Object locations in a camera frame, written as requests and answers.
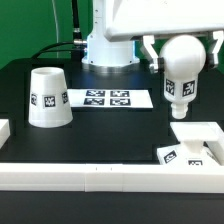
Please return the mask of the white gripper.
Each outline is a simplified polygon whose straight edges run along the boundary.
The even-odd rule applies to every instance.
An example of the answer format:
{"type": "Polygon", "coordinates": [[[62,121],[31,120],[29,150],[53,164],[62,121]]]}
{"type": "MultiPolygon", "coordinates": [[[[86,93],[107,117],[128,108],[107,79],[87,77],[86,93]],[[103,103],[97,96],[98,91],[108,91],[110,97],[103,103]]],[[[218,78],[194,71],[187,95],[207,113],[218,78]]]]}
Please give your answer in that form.
{"type": "Polygon", "coordinates": [[[224,0],[105,0],[104,15],[104,35],[109,41],[143,36],[140,50],[152,74],[164,72],[164,59],[153,47],[153,35],[213,31],[208,33],[206,67],[219,65],[224,0]]]}

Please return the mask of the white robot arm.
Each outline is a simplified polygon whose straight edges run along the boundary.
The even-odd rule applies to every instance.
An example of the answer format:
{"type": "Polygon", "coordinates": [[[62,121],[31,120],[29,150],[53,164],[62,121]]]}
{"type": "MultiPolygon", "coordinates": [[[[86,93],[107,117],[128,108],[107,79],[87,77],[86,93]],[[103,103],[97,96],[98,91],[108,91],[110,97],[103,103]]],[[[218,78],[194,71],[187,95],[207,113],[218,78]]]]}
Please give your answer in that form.
{"type": "Polygon", "coordinates": [[[106,71],[139,62],[134,42],[143,42],[150,69],[163,69],[164,60],[153,48],[157,39],[178,34],[209,36],[207,63],[219,63],[224,43],[224,0],[92,0],[93,29],[87,37],[82,63],[106,71]]]}

